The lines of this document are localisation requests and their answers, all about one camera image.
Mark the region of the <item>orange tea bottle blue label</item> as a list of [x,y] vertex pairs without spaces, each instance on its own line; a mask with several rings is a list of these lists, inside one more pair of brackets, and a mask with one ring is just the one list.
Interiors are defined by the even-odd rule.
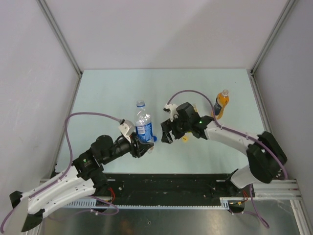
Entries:
[[228,103],[229,91],[227,89],[224,89],[222,92],[218,93],[216,97],[213,110],[211,111],[212,115],[214,114],[216,119],[220,119],[223,116],[225,107]]

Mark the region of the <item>yellow juice bottle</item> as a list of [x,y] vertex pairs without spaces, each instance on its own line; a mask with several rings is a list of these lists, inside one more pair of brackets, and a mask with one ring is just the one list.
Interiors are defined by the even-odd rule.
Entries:
[[197,109],[196,104],[193,104],[192,106],[193,106],[193,108],[194,108],[194,111],[197,113],[197,112],[198,112],[198,109]]

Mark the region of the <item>clear water bottle blue label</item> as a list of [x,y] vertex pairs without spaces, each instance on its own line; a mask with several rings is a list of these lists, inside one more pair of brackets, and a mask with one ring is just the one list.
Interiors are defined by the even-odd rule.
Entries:
[[154,143],[152,117],[147,111],[144,100],[136,102],[135,130],[141,142]]

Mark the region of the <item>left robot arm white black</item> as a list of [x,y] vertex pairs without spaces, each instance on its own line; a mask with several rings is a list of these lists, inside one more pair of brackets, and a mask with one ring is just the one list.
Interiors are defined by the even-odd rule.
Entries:
[[108,135],[99,136],[65,171],[28,192],[10,194],[13,208],[22,201],[28,202],[20,231],[32,230],[52,212],[72,201],[94,194],[104,195],[108,190],[104,165],[128,153],[140,158],[153,147],[152,142],[141,142],[135,132],[128,137],[121,135],[115,141]]

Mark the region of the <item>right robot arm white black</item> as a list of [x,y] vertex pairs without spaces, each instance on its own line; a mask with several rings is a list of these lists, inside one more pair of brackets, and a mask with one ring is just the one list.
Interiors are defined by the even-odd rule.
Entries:
[[251,135],[230,130],[218,125],[213,117],[201,117],[188,102],[179,106],[166,104],[164,111],[170,117],[161,123],[163,143],[171,144],[191,133],[197,139],[220,142],[247,156],[248,165],[227,179],[225,190],[230,196],[238,196],[244,187],[255,182],[271,183],[287,162],[286,154],[270,132]]

